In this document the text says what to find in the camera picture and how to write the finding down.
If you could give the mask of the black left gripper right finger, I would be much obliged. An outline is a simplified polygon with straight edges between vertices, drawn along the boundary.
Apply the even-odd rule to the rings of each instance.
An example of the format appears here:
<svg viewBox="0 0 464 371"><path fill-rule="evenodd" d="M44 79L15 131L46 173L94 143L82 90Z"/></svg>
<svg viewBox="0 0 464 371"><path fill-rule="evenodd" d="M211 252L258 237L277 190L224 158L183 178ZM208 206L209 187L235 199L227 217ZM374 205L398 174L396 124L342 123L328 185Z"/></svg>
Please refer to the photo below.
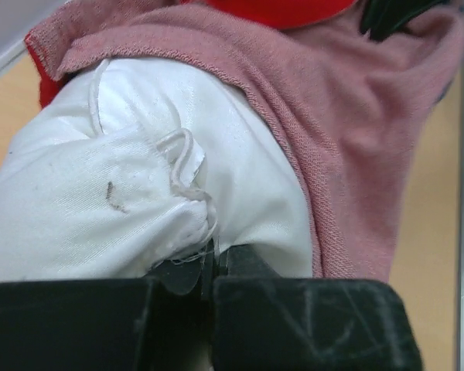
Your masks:
<svg viewBox="0 0 464 371"><path fill-rule="evenodd" d="M220 255L216 370L419 370L403 301L367 279L279 277L249 246Z"/></svg>

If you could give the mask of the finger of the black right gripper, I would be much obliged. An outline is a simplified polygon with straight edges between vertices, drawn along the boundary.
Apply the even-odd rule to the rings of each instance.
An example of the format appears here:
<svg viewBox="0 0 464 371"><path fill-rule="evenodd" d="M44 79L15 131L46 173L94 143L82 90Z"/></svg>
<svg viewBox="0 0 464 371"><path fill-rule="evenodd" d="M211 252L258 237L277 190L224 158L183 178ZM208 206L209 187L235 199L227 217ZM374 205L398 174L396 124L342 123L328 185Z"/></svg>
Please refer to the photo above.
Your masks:
<svg viewBox="0 0 464 371"><path fill-rule="evenodd" d="M441 5L440 0L369 0L360 20L360 33L371 40L385 40L412 19Z"/></svg>

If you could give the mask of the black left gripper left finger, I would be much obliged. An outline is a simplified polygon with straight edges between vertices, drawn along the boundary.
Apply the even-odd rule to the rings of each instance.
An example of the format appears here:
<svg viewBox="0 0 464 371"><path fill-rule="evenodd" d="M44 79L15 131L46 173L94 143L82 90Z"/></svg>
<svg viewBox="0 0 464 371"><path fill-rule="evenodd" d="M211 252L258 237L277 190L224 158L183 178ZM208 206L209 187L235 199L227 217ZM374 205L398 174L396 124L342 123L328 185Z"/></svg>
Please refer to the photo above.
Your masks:
<svg viewBox="0 0 464 371"><path fill-rule="evenodd" d="M209 370L213 248L141 278L0 283L0 370Z"/></svg>

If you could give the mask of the pink pillowcase with dark print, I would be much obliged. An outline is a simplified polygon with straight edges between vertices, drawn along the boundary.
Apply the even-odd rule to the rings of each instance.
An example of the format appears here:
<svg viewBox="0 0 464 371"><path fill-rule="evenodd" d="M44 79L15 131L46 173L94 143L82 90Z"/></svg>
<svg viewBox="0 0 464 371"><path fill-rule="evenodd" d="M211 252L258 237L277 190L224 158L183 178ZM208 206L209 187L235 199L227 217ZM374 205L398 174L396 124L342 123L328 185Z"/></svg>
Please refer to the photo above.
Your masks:
<svg viewBox="0 0 464 371"><path fill-rule="evenodd" d="M436 6L376 43L361 15L281 32L200 2L72 1L25 44L42 106L68 73L115 56L177 60L240 88L305 192L314 274L385 281L413 147L459 66L464 16Z"/></svg>

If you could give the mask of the white pillow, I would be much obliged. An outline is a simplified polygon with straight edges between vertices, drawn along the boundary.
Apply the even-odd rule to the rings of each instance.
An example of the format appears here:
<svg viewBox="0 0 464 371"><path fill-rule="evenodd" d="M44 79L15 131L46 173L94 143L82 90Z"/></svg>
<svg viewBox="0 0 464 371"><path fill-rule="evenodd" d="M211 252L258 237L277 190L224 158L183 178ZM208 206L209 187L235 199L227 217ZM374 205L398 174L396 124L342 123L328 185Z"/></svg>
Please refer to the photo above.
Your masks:
<svg viewBox="0 0 464 371"><path fill-rule="evenodd" d="M309 277L309 211L244 95L159 58L104 60L21 129L0 168L0 281L141 277L248 245Z"/></svg>

